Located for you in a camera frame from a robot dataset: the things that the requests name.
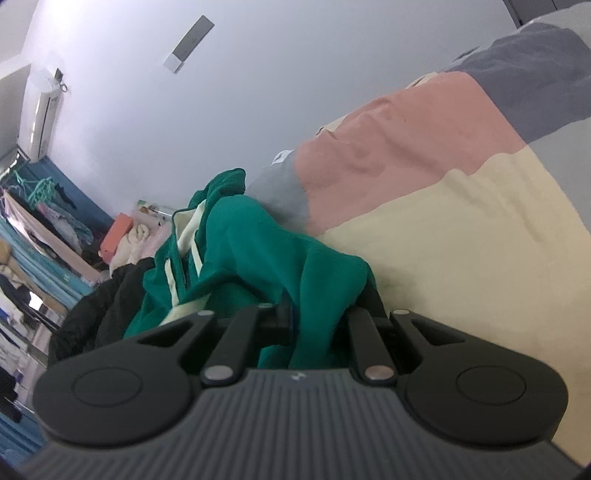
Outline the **green hoodie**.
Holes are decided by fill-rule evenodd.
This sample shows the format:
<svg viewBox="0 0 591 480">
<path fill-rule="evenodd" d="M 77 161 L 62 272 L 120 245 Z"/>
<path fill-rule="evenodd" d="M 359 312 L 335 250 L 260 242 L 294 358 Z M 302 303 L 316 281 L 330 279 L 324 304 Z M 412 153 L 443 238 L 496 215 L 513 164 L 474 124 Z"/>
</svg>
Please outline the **green hoodie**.
<svg viewBox="0 0 591 480">
<path fill-rule="evenodd" d="M 173 214 L 142 285 L 128 337 L 205 309 L 228 318 L 245 307 L 286 303 L 297 322 L 294 345 L 264 348 L 262 368 L 329 368 L 332 336 L 349 308 L 386 314 L 369 264 L 281 227 L 245 195 L 242 169 L 217 175 Z"/>
</svg>

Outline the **hanging clothes rack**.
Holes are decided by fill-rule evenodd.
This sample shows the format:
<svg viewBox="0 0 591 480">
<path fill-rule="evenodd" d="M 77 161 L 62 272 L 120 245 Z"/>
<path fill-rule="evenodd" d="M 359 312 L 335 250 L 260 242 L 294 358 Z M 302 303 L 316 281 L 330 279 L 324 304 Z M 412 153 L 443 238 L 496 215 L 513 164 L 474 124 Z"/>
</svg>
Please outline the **hanging clothes rack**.
<svg viewBox="0 0 591 480">
<path fill-rule="evenodd" d="M 54 199 L 32 209 L 13 173 L 50 177 Z M 48 158 L 26 161 L 13 151 L 1 161 L 1 458 L 17 466 L 44 444 L 32 393 L 48 362 L 51 335 L 75 304 L 102 280 L 98 247 L 111 217 Z"/>
</svg>

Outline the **cream folded blanket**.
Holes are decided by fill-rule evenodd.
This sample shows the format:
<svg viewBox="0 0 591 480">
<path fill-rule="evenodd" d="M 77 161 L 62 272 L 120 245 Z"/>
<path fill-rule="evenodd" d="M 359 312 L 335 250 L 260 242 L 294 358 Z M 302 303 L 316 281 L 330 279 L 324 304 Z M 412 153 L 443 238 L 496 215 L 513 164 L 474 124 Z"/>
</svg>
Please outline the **cream folded blanket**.
<svg viewBox="0 0 591 480">
<path fill-rule="evenodd" d="M 144 224 L 133 226 L 119 241 L 115 254 L 109 264 L 109 274 L 118 268 L 128 264 L 136 264 L 140 257 L 145 242 L 150 237 L 150 230 Z"/>
</svg>

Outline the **black puffer jacket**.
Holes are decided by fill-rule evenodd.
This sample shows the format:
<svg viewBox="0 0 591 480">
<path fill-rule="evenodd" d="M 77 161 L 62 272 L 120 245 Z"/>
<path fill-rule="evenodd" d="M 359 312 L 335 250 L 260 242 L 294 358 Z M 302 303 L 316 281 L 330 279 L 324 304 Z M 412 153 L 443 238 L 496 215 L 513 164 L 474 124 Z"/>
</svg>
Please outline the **black puffer jacket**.
<svg viewBox="0 0 591 480">
<path fill-rule="evenodd" d="M 127 264 L 83 297 L 49 341 L 48 366 L 120 341 L 145 296 L 144 274 L 153 258 Z"/>
</svg>

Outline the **orange box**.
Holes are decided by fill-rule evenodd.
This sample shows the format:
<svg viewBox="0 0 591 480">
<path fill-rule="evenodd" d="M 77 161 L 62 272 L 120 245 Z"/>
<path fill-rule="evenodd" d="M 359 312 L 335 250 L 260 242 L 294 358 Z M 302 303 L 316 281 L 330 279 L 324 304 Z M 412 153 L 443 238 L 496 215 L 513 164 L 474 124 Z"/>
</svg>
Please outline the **orange box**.
<svg viewBox="0 0 591 480">
<path fill-rule="evenodd" d="M 109 264 L 111 262 L 119 242 L 129 232 L 132 225 L 133 219 L 126 214 L 120 213 L 114 219 L 99 248 L 100 257 L 105 263 Z"/>
</svg>

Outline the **patchwork bed quilt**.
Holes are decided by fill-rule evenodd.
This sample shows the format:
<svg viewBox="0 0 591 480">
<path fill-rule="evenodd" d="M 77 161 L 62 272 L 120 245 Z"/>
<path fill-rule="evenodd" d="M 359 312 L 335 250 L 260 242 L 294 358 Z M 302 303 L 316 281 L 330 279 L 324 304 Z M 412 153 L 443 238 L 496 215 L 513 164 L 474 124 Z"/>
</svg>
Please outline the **patchwork bed quilt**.
<svg viewBox="0 0 591 480">
<path fill-rule="evenodd" d="M 370 264 L 406 308 L 543 360 L 557 443 L 590 458 L 590 6 L 539 17 L 377 98 L 246 192 Z"/>
</svg>

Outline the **green clip hanger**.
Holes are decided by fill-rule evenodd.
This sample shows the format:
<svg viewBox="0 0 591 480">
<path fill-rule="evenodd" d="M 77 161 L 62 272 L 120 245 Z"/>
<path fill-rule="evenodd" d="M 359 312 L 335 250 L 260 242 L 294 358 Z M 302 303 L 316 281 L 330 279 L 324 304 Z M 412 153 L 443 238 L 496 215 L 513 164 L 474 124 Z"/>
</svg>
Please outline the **green clip hanger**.
<svg viewBox="0 0 591 480">
<path fill-rule="evenodd" d="M 51 202 L 57 193 L 57 185 L 50 177 L 29 180 L 14 172 L 12 178 L 13 183 L 10 187 L 16 190 L 18 196 L 32 209 L 35 209 L 40 203 Z"/>
</svg>

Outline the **white air conditioner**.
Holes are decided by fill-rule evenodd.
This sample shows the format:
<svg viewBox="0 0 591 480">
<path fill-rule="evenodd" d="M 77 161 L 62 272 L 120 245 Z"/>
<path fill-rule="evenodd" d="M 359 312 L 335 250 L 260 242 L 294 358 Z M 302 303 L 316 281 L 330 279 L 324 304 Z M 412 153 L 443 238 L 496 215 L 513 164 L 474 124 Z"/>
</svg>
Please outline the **white air conditioner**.
<svg viewBox="0 0 591 480">
<path fill-rule="evenodd" d="M 26 81 L 18 148 L 31 163 L 47 155 L 60 98 L 67 91 L 60 74 L 59 69 L 32 70 Z"/>
</svg>

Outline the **wall switch panel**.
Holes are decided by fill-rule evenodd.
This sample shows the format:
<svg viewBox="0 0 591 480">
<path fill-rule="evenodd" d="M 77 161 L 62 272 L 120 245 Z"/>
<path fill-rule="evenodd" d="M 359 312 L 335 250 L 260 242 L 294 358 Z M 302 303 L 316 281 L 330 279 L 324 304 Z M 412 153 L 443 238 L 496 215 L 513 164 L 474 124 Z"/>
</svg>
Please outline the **wall switch panel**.
<svg viewBox="0 0 591 480">
<path fill-rule="evenodd" d="M 213 22 L 205 15 L 201 15 L 166 57 L 163 67 L 171 73 L 176 73 L 213 27 Z"/>
</svg>

